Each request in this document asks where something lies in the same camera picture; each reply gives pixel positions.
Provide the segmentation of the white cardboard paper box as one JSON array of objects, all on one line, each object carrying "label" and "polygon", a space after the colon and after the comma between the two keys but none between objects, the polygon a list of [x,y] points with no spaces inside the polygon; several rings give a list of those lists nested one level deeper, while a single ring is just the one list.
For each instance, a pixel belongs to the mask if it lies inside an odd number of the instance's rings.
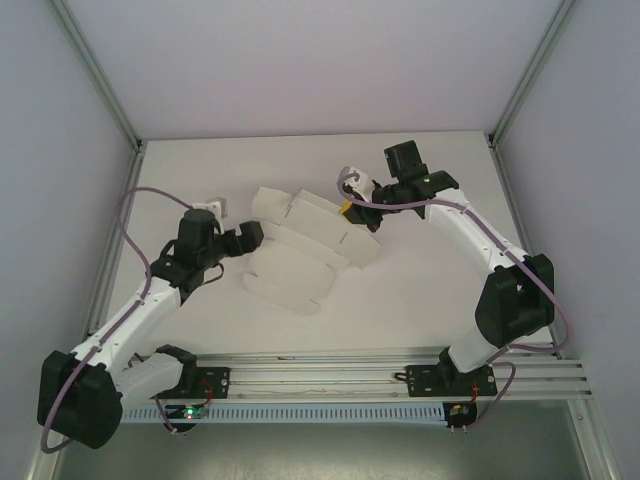
[{"label": "white cardboard paper box", "polygon": [[318,314],[337,275],[350,266],[366,268],[381,250],[338,205],[304,189],[292,195],[260,187],[251,218],[260,223],[264,240],[250,257],[244,286],[297,315]]}]

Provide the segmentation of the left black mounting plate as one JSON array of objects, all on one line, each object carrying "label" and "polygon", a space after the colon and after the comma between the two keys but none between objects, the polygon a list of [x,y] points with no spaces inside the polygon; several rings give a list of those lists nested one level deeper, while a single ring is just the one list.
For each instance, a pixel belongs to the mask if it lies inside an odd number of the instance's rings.
[{"label": "left black mounting plate", "polygon": [[228,367],[198,367],[191,397],[202,402],[226,399],[230,378]]}]

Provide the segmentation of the black mounting plate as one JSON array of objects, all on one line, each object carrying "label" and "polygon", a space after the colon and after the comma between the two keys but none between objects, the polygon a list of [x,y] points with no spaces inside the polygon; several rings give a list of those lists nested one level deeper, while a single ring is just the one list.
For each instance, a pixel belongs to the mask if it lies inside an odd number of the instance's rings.
[{"label": "black mounting plate", "polygon": [[230,378],[228,367],[198,367],[191,397],[202,402],[226,399]]},{"label": "black mounting plate", "polygon": [[469,373],[443,373],[438,365],[408,365],[405,382],[410,397],[493,397],[498,393],[494,371],[484,365]]}]

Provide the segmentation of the left circuit board green light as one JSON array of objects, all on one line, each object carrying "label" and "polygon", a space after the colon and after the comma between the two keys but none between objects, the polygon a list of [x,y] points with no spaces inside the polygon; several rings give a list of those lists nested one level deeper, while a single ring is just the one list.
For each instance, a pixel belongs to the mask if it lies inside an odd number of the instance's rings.
[{"label": "left circuit board green light", "polygon": [[208,412],[208,405],[199,404],[167,404],[165,413],[168,419],[173,420],[196,420],[203,418]]}]

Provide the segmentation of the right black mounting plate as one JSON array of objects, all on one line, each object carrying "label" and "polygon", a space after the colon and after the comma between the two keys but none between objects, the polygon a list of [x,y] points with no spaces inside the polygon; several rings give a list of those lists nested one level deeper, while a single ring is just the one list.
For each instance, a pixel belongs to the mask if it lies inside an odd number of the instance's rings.
[{"label": "right black mounting plate", "polygon": [[443,373],[438,365],[408,365],[405,382],[410,397],[493,397],[498,393],[494,371],[484,365],[469,373]]}]

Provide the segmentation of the grey steel lower panel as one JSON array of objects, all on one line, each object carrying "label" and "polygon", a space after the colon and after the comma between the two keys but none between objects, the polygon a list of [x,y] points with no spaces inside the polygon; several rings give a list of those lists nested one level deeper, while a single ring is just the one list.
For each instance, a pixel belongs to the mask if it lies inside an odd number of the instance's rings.
[{"label": "grey steel lower panel", "polygon": [[468,433],[435,426],[124,425],[72,445],[54,480],[590,480],[562,402],[507,402]]}]

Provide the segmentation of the left aluminium table edge rail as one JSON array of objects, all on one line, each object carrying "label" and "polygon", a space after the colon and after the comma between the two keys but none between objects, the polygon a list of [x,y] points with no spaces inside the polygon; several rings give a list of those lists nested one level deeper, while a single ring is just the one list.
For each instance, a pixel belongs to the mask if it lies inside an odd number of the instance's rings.
[{"label": "left aluminium table edge rail", "polygon": [[[142,141],[131,153],[126,176],[118,191],[115,207],[109,218],[109,235],[100,256],[88,305],[81,320],[81,330],[78,340],[85,340],[89,332],[99,325],[106,316],[115,282],[113,279],[113,271],[117,267],[123,248],[123,240],[118,228],[118,221],[123,220],[127,222],[131,212],[132,200],[123,201],[122,198],[127,191],[135,187],[139,182],[147,145],[147,141]],[[27,473],[23,477],[24,480],[53,480],[60,453],[43,453],[41,451],[40,439],[41,435],[38,435],[35,451],[32,455]]]}]

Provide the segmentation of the aluminium table edge rail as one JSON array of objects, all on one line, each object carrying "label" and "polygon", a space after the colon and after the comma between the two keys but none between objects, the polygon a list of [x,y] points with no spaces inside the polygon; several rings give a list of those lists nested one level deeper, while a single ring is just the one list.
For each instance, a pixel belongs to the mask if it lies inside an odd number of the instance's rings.
[{"label": "aluminium table edge rail", "polygon": [[[538,250],[532,236],[529,221],[525,217],[524,203],[516,193],[507,157],[503,148],[492,136],[491,150],[503,189],[507,196],[516,229],[521,242],[531,250]],[[594,398],[567,400],[568,430],[575,438],[573,444],[577,456],[584,464],[582,470],[590,480],[621,480],[620,470]]]},{"label": "aluminium table edge rail", "polygon": [[[126,176],[118,191],[115,207],[109,218],[109,235],[100,256],[88,305],[81,320],[81,330],[78,340],[85,340],[89,332],[99,325],[106,316],[115,282],[113,279],[113,271],[117,267],[123,248],[123,240],[118,228],[118,221],[123,220],[127,222],[131,212],[132,200],[123,201],[122,198],[127,191],[135,187],[139,182],[147,145],[147,141],[142,141],[131,153]],[[24,480],[53,480],[60,453],[43,453],[41,451],[40,439],[41,435],[38,435],[35,451],[32,455],[27,473],[23,477]]]}]

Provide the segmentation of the right aluminium table edge rail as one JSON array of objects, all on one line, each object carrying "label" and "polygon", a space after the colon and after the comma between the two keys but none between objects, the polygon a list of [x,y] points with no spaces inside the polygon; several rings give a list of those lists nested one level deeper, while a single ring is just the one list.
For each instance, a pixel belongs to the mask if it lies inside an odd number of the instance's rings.
[{"label": "right aluminium table edge rail", "polygon": [[[507,196],[516,229],[521,242],[531,250],[538,250],[532,236],[529,221],[525,217],[524,203],[516,193],[507,157],[503,148],[492,136],[491,150],[503,189]],[[621,480],[620,470],[594,398],[567,400],[568,430],[575,438],[573,444],[577,456],[584,464],[582,470],[590,480]]]}]

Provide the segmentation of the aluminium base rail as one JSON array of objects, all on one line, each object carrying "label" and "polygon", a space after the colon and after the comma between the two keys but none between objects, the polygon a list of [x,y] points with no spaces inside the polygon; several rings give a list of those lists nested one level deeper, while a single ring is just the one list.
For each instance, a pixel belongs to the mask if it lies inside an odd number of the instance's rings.
[{"label": "aluminium base rail", "polygon": [[[237,402],[407,401],[408,388],[394,378],[408,365],[437,362],[434,348],[209,354],[203,366],[228,367],[228,399]],[[513,352],[500,358],[516,366],[506,400],[592,399],[579,360]]]}]

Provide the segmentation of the right aluminium frame post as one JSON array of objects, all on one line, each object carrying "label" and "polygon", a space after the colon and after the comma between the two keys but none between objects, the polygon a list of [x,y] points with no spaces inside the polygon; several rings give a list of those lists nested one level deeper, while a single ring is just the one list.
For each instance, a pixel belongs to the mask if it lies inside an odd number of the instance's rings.
[{"label": "right aluminium frame post", "polygon": [[506,105],[487,135],[492,149],[497,150],[506,138],[581,3],[582,0],[558,0]]}]

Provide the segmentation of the aluminium frame post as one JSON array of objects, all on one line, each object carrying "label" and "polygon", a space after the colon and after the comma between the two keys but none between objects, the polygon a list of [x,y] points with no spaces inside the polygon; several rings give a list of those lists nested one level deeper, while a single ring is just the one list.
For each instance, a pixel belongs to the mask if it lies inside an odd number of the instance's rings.
[{"label": "aluminium frame post", "polygon": [[506,105],[487,135],[492,149],[497,150],[506,138],[581,3],[582,0],[558,0]]},{"label": "aluminium frame post", "polygon": [[67,0],[44,0],[116,127],[135,152],[143,140],[135,131]]}]

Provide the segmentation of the left aluminium frame post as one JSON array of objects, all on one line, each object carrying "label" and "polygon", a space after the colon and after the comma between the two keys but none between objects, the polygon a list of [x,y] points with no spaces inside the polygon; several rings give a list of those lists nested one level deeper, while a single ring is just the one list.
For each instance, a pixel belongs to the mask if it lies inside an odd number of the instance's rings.
[{"label": "left aluminium frame post", "polygon": [[135,152],[143,140],[135,131],[67,0],[44,0],[116,127]]}]

